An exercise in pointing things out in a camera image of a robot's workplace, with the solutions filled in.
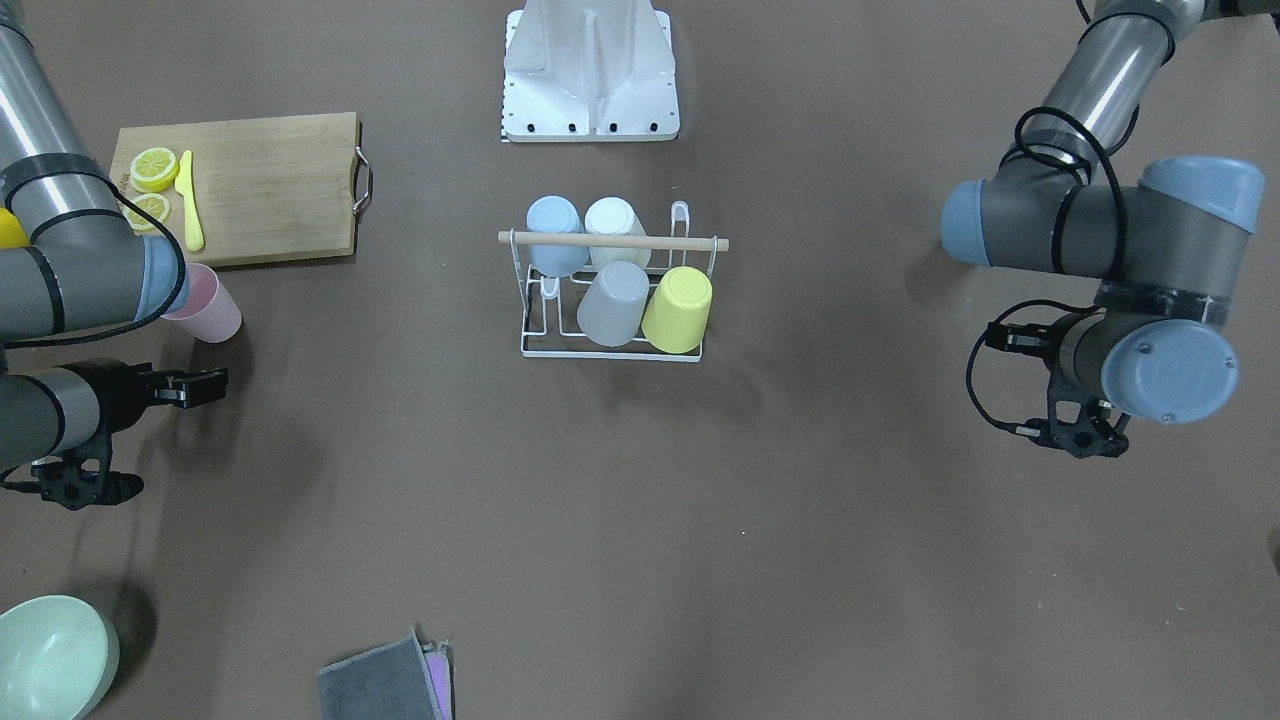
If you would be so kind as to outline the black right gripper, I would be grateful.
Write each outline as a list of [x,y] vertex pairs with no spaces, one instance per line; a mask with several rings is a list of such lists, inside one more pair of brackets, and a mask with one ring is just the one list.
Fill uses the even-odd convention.
[[92,389],[99,429],[116,433],[133,427],[150,407],[201,407],[228,395],[229,370],[156,372],[151,363],[79,361],[63,364]]

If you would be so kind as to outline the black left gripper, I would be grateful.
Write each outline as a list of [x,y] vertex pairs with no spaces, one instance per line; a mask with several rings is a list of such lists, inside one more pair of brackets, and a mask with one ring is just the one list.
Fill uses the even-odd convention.
[[1130,447],[1125,434],[1130,416],[1107,401],[1074,386],[1055,368],[1046,388],[1047,418],[1036,419],[1036,445],[1061,450],[1075,459],[1121,457]]

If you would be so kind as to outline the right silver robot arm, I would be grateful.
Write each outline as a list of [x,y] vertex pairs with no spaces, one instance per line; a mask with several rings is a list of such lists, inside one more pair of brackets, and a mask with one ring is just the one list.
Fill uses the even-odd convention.
[[[3,347],[95,342],[182,306],[188,284],[177,242],[132,231],[10,3],[1,86],[3,208],[29,241],[3,251]],[[120,363],[4,372],[3,469],[124,430],[156,404],[138,369]]]

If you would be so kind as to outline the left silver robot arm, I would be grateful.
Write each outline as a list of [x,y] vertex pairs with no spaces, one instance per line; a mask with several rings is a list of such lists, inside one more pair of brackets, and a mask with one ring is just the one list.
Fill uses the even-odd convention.
[[1100,1],[1074,54],[1024,111],[988,179],[959,184],[945,252],[975,266],[1097,279],[1091,305],[1043,300],[1047,324],[997,315],[975,341],[1041,360],[1046,414],[989,424],[1073,457],[1119,457],[1133,418],[1178,425],[1220,410],[1239,380],[1222,336],[1265,174],[1234,158],[1152,161],[1133,186],[1114,155],[1178,45],[1211,20],[1276,15],[1275,1]]

